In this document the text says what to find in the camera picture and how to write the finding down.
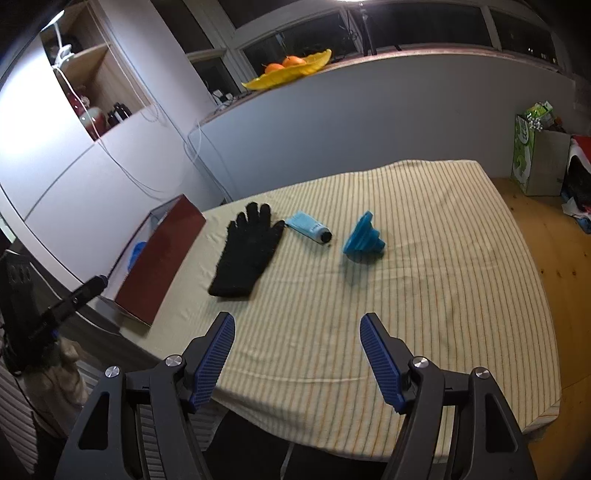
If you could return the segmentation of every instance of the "table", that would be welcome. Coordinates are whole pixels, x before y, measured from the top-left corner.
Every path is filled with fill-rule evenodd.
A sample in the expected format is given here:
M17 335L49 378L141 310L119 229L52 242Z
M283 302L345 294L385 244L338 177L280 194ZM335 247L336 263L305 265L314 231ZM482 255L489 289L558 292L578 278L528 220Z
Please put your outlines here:
M333 240L322 246L287 230L248 301L211 298L226 225L252 199L278 218L306 211ZM340 455L386 459L402 423L362 352L359 319L368 311L440 368L486 365L522 429L556 417L558 357L540 276L478 163L404 161L252 199L204 213L152 328L126 322L127 338L164 358L217 312L231 312L236 341L214 399L272 434ZM377 262L353 262L340 249L366 209L387 250ZM447 408L439 460L451 426Z

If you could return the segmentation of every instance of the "cardboard box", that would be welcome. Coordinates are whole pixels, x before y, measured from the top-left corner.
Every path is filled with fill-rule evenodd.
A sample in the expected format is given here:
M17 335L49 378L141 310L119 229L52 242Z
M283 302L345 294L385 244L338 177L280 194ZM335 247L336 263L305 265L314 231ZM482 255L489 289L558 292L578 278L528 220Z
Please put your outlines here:
M550 130L538 132L517 115L511 178L526 195L560 195L569 148L569 134Z

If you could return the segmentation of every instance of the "wooden shelf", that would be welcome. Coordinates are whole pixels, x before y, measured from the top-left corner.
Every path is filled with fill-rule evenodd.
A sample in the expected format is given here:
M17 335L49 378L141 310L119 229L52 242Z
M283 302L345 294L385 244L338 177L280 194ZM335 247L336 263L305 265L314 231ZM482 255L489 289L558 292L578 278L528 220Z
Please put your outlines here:
M61 71L74 88L86 85L95 78L108 51L109 46L106 43L87 48L66 61L61 66ZM65 82L57 71L56 76L64 86Z
M105 115L116 103L126 105L132 114L137 113L151 102L127 59L112 41L100 12L83 1L67 8L60 18L62 37L69 35L72 44L84 49L66 61L61 71L72 88L79 89L81 95L88 97L90 105L100 108ZM55 48L57 39L53 28L43 31L41 38ZM70 88L63 76L58 71L55 74L64 94L68 95Z

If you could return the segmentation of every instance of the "tube cap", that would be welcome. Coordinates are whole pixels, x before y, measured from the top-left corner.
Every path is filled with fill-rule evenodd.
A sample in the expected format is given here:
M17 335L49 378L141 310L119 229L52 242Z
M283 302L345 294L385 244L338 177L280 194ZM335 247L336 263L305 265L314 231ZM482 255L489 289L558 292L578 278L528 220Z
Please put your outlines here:
M323 232L322 235L320 235L320 240L324 244L327 244L328 242L330 242L331 239L332 239L332 233L330 233L328 230L326 232Z

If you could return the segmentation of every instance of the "red vase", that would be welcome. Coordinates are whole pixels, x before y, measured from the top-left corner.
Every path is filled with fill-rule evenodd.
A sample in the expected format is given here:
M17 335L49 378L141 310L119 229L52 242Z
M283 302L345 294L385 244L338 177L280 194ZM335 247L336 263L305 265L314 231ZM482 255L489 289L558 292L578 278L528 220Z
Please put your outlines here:
M79 93L77 93L77 95L78 98L82 100L82 103L80 103L78 98L76 98L76 95L74 95L72 92L68 92L66 94L66 98L68 99L68 102L70 102L70 105L72 106L72 109L74 110L76 115L79 117L85 112L84 107L90 107L90 100L88 99L88 97L80 95Z
M99 137L102 137L107 132L106 116L103 110L97 106L89 108L88 113L84 112L79 118L92 140L98 140Z

